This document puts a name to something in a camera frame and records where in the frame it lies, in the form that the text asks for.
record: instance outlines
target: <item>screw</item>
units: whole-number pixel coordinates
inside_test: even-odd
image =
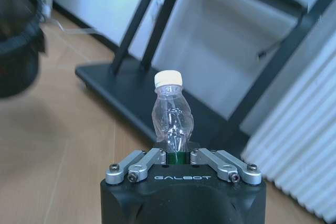
[[[119,164],[110,165],[110,172],[116,172],[119,170]]]
[[[246,168],[247,168],[247,170],[249,170],[251,172],[254,172],[258,169],[258,166],[255,165],[255,164],[247,164]]]
[[[131,183],[135,183],[138,180],[138,175],[136,173],[129,173],[127,179]]]
[[[237,173],[231,173],[229,179],[232,183],[238,183],[240,181],[240,176]]]

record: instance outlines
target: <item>black metal stand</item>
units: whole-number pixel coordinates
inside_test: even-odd
[[[150,0],[142,0],[139,4],[112,64],[108,62],[76,68],[76,75],[89,88],[102,96],[154,142],[156,136],[151,111],[156,99],[153,92],[153,80],[158,71],[150,65],[175,1],[165,0],[141,62],[129,57],[128,47]],[[195,119],[192,141],[210,149],[225,149],[236,156],[248,140],[248,136],[239,130],[239,125],[332,0],[318,0],[308,13],[307,7],[302,6],[296,0],[259,1],[290,15],[295,15],[298,17],[298,23],[278,48],[232,116],[226,120],[192,95],[184,92]]]

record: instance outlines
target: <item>white wall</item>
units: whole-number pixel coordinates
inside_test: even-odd
[[[119,44],[139,0],[56,1]],[[301,1],[311,6],[315,0]],[[258,62],[257,51],[282,38],[294,22],[255,0],[177,0],[153,64],[180,70],[185,88],[227,118],[269,59]],[[130,48],[137,58],[152,26],[146,15]],[[265,93],[243,130],[252,133],[257,128],[312,57],[303,49],[303,55],[291,60],[286,75]]]

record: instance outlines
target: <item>clear plastic bottle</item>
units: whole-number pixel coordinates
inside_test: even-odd
[[[158,95],[152,119],[157,141],[167,143],[167,164],[185,164],[194,119],[182,95],[182,76],[178,71],[165,70],[155,75],[154,82]]]

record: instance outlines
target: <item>black trash bin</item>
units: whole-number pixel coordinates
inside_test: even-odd
[[[36,79],[45,46],[41,18],[42,0],[0,0],[0,98],[24,91]]]

